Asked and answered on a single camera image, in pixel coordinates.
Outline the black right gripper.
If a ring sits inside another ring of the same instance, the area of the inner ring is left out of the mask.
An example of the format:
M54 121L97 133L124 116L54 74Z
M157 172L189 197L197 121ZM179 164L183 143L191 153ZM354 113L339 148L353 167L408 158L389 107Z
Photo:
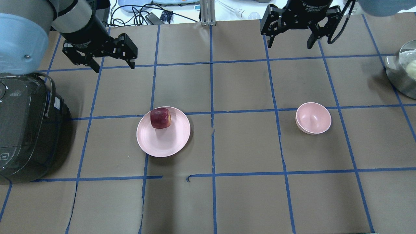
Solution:
M266 36L267 47L271 48L275 37L289 29L310 29L306 47L312 49L315 42L327 36L333 44L342 34L334 33L342 19L340 6L330 7L332 0L289 0L284 8L274 4L266 6L261 20L261 35Z

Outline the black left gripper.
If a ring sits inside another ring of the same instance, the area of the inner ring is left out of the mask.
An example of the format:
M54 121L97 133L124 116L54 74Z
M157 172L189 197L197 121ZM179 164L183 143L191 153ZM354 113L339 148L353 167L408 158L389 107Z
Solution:
M138 48L132 39L126 33L112 38L94 14L81 29L60 34L65 39L62 52L74 65L85 65L99 73L100 66L93 57L110 56L124 60L131 69L135 68Z

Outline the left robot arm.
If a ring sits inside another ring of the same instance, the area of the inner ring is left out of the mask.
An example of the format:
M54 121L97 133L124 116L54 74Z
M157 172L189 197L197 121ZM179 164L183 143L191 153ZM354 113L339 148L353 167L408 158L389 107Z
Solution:
M51 28L64 38L62 51L74 65L99 72L95 58L112 57L135 67L137 46L125 33L111 37L86 0L2 0L0 12L1 73L37 71Z

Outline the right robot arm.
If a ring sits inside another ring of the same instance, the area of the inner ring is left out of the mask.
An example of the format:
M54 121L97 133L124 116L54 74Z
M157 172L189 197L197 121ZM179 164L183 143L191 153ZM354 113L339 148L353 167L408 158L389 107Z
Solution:
M266 7L260 33L266 36L268 48L277 35L288 30L310 30L307 49L312 49L323 37L327 37L328 44L333 44L345 30L356 3L365 13L376 17L415 7L414 0L348 0L343 8L332 6L331 0L289 0L283 8L274 4Z

